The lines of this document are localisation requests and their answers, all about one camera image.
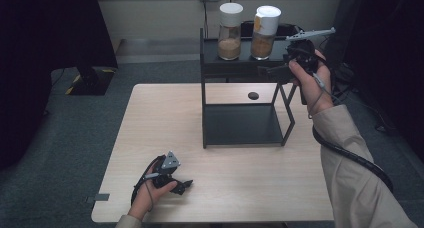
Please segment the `sleeve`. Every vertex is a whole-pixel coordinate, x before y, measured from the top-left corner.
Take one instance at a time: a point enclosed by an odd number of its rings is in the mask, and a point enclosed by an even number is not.
[[[326,109],[312,119],[326,141],[373,162],[346,106]],[[335,227],[417,227],[372,172],[325,147],[321,147],[321,162]]]
[[[115,228],[141,228],[141,221],[135,217],[123,215]]]

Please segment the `white wall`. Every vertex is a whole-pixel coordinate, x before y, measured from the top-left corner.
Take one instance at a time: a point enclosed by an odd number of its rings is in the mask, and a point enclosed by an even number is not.
[[[207,2],[209,37],[218,36],[219,6],[229,0]],[[281,22],[304,30],[329,29],[339,0],[233,0],[244,7],[244,20],[256,8],[273,5],[283,12]],[[99,0],[112,39],[197,38],[204,23],[198,0]]]

